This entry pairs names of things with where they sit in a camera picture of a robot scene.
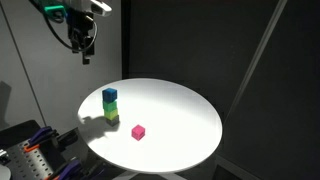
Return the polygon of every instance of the blue cube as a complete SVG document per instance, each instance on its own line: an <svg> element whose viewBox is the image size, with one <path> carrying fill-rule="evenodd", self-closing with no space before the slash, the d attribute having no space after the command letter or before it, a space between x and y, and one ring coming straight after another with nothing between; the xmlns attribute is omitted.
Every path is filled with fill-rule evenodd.
<svg viewBox="0 0 320 180"><path fill-rule="evenodd" d="M111 103L118 97L117 90L112 88L105 89L102 91L102 97L104 102Z"/></svg>

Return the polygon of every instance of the magenta cube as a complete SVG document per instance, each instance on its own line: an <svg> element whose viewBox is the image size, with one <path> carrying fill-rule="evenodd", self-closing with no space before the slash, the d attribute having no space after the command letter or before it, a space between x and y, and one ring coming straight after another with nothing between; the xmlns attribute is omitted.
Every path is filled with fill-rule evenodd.
<svg viewBox="0 0 320 180"><path fill-rule="evenodd" d="M146 130L144 127L137 125L132 129L132 137L140 141L140 139L145 135L145 132Z"/></svg>

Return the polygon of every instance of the round white table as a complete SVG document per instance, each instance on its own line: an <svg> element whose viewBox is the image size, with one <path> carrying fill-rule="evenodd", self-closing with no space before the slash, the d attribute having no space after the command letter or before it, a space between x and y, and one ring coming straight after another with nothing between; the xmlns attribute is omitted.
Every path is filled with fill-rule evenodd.
<svg viewBox="0 0 320 180"><path fill-rule="evenodd" d="M120 123L114 127L104 118L102 91L107 88L118 93ZM97 155L134 172L119 179L137 173L169 178L168 174L207 159L222 136L220 117L205 98L157 79L128 79L102 86L83 101L78 117L80 133ZM131 136L138 124L145 128L140 141Z"/></svg>

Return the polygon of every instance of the black wall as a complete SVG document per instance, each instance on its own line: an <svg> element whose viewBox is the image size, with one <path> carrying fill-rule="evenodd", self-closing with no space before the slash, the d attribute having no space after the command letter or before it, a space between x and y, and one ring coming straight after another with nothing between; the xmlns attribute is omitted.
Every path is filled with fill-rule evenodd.
<svg viewBox="0 0 320 180"><path fill-rule="evenodd" d="M131 0L128 76L185 85L223 116L277 2ZM224 124L217 153L261 179L320 177L319 7L287 3Z"/></svg>

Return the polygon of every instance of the cube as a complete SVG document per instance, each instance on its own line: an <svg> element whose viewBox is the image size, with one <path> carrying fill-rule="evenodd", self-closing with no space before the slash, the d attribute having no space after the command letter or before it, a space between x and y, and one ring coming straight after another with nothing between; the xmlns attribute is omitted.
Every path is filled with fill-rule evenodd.
<svg viewBox="0 0 320 180"><path fill-rule="evenodd" d="M145 135L145 132L146 130L144 127L137 125L132 129L131 136L136 140L140 141L140 139L143 138L143 136Z"/></svg>
<svg viewBox="0 0 320 180"><path fill-rule="evenodd" d="M117 99L118 97L117 94L118 93L116 89L112 89L112 88L105 89L102 91L103 101L107 103L111 103Z"/></svg>
<svg viewBox="0 0 320 180"><path fill-rule="evenodd" d="M102 101L102 103L103 103L103 109L107 112L111 112L117 109L117 101L113 101L112 103L107 103Z"/></svg>
<svg viewBox="0 0 320 180"><path fill-rule="evenodd" d="M120 122L119 115L117 115L113 120L110 120L108 118L106 118L106 120L107 120L107 123L112 127L119 124L119 122Z"/></svg>
<svg viewBox="0 0 320 180"><path fill-rule="evenodd" d="M115 109L113 111L104 111L104 117L107 119L113 120L118 115L118 109Z"/></svg>

